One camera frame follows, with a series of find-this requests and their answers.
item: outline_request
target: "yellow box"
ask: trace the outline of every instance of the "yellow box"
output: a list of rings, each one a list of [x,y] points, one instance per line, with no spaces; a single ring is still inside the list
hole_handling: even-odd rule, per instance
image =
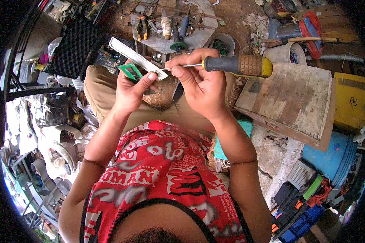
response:
[[[337,100],[334,125],[356,131],[365,125],[365,77],[335,73]]]

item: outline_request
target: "fingernail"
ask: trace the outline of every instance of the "fingernail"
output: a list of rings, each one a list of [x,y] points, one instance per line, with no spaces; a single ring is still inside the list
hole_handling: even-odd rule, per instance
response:
[[[155,73],[150,73],[150,74],[149,74],[149,79],[150,79],[151,81],[156,80],[156,78],[157,78],[157,75],[156,75]]]
[[[180,68],[178,68],[178,67],[173,67],[172,68],[172,75],[173,76],[179,77],[179,76],[182,75],[182,73],[183,73],[183,71]]]

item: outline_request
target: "broom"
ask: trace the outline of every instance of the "broom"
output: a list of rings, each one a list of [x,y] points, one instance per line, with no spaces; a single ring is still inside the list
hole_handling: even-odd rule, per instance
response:
[[[329,37],[296,37],[291,39],[268,39],[263,42],[266,44],[267,48],[271,48],[274,46],[285,45],[288,42],[301,42],[301,41],[317,41],[321,40],[323,42],[336,42],[341,44],[346,44],[343,42],[342,38],[329,38]]]

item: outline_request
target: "dirt floor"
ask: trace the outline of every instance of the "dirt floor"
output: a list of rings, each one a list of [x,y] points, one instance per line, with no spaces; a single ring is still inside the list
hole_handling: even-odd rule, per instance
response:
[[[160,0],[159,4],[174,7],[175,0]],[[110,7],[105,14],[105,20],[101,26],[102,32],[134,42],[130,26],[130,13],[137,5],[138,2],[135,0],[124,0],[121,5]],[[235,40],[234,54],[252,54],[252,50],[248,46],[251,27],[249,25],[244,26],[242,21],[247,22],[246,16],[250,13],[264,16],[263,8],[258,6],[254,0],[222,0],[220,4],[213,6],[213,9],[215,16],[221,17],[225,22],[224,26],[219,24],[213,36],[219,33],[227,33]],[[150,53],[151,50],[148,48],[147,54],[150,55]],[[144,100],[157,109],[168,109],[172,105],[172,94],[176,83],[172,75],[156,82],[158,87],[157,94],[145,96]]]

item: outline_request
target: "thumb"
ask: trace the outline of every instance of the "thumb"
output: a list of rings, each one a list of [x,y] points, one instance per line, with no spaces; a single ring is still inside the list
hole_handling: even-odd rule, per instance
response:
[[[134,85],[135,92],[138,95],[142,95],[157,78],[158,76],[155,72],[148,72]]]
[[[195,77],[188,69],[184,67],[174,66],[172,68],[172,75],[179,78],[186,93],[192,92],[198,87]]]

